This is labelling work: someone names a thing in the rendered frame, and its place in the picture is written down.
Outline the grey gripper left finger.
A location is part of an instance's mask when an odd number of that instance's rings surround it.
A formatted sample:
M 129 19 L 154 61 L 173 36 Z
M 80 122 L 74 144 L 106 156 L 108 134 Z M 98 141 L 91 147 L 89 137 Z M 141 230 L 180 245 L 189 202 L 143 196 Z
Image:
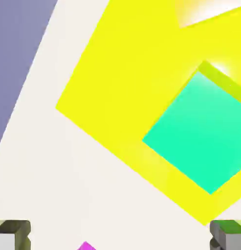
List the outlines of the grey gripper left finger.
M 0 250 L 31 250 L 28 220 L 0 220 Z

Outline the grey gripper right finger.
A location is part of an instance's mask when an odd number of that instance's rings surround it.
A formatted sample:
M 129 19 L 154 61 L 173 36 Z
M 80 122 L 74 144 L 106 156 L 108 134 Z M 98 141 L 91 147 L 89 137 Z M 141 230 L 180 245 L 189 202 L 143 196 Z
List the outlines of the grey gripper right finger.
M 210 250 L 241 250 L 241 220 L 213 220 L 210 233 Z

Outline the small magenta cube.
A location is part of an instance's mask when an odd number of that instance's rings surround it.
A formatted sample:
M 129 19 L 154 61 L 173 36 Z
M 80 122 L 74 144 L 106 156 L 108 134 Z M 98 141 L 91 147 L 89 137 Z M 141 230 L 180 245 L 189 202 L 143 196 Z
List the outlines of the small magenta cube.
M 77 250 L 96 250 L 96 249 L 87 241 L 85 241 Z

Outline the small turquoise cube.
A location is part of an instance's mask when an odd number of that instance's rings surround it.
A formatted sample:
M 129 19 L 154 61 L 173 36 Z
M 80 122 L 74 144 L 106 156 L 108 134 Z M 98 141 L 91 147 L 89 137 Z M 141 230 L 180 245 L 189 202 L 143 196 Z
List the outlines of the small turquoise cube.
M 214 193 L 241 171 L 241 85 L 203 61 L 143 142 Z

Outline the large yellow box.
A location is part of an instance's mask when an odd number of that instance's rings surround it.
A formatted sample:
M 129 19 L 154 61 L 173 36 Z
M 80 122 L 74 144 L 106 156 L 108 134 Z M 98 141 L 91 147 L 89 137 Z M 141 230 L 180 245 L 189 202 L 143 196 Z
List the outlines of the large yellow box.
M 179 28 L 173 0 L 110 0 L 56 108 L 206 225 L 241 198 L 241 171 L 209 194 L 143 142 L 203 61 L 241 85 L 241 5 Z

